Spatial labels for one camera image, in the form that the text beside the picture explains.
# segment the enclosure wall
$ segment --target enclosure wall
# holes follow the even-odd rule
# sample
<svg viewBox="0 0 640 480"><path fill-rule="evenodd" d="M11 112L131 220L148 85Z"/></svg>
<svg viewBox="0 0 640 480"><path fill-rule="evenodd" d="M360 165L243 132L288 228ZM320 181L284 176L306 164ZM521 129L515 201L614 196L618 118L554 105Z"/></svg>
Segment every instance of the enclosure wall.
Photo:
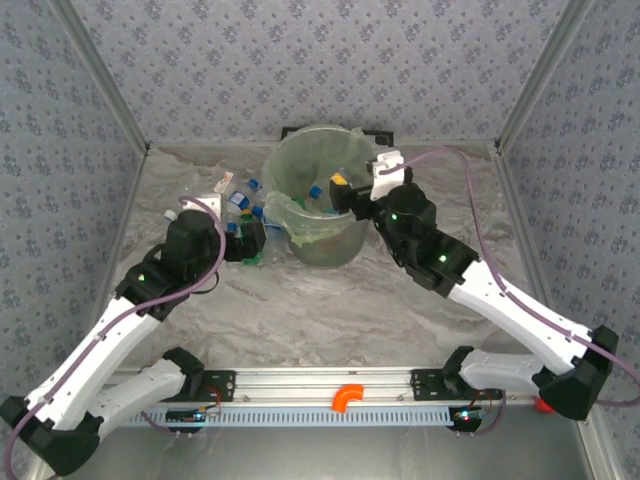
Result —
<svg viewBox="0 0 640 480"><path fill-rule="evenodd" d="M89 326L140 158L49 4L0 12L4 399L41 382Z"/></svg>
<svg viewBox="0 0 640 480"><path fill-rule="evenodd" d="M640 360L640 6L596 2L508 152L564 315L620 334ZM608 397L637 386L614 370ZM629 478L640 478L640 411L610 420Z"/></svg>
<svg viewBox="0 0 640 480"><path fill-rule="evenodd" d="M76 0L147 141L493 139L566 0Z"/></svg>

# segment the orange connector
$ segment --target orange connector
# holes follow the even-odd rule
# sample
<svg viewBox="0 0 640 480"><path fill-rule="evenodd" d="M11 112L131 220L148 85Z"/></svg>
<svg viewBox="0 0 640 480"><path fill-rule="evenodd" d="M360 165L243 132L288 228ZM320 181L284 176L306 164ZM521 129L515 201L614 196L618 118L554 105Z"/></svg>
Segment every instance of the orange connector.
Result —
<svg viewBox="0 0 640 480"><path fill-rule="evenodd" d="M347 411L347 404L351 400L362 400L364 395L364 387L362 385L345 385L342 387L333 397L333 405L331 409L334 412L345 413Z"/></svg>

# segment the gray marble surface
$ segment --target gray marble surface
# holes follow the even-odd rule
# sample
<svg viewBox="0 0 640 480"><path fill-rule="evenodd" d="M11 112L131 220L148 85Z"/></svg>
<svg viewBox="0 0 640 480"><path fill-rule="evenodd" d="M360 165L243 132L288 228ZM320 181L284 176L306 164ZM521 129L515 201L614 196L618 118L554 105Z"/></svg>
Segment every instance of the gray marble surface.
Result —
<svg viewBox="0 0 640 480"><path fill-rule="evenodd" d="M405 158L426 147L401 147ZM153 149L144 167L115 282L162 242L166 209L179 195L211 192L225 170L260 174L271 147ZM502 274L526 280L492 163L471 156L481 224ZM450 155L415 168L438 207L438 225L479 249L462 166ZM126 363L144 365L182 346L215 366L439 365L459 345L523 352L506 333L466 307L417 284L387 254L373 227L361 253L339 269L314 269L290 252L261 266L223 264L211 294L191 297Z"/></svg>

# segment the yellow object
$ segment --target yellow object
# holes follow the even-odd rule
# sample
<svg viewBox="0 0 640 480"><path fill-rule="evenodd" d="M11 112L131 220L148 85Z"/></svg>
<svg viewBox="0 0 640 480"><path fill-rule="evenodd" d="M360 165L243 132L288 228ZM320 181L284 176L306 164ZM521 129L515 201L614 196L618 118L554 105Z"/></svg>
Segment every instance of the yellow object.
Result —
<svg viewBox="0 0 640 480"><path fill-rule="evenodd" d="M349 185L349 182L347 182L347 180L339 173L331 175L331 181L336 185Z"/></svg>

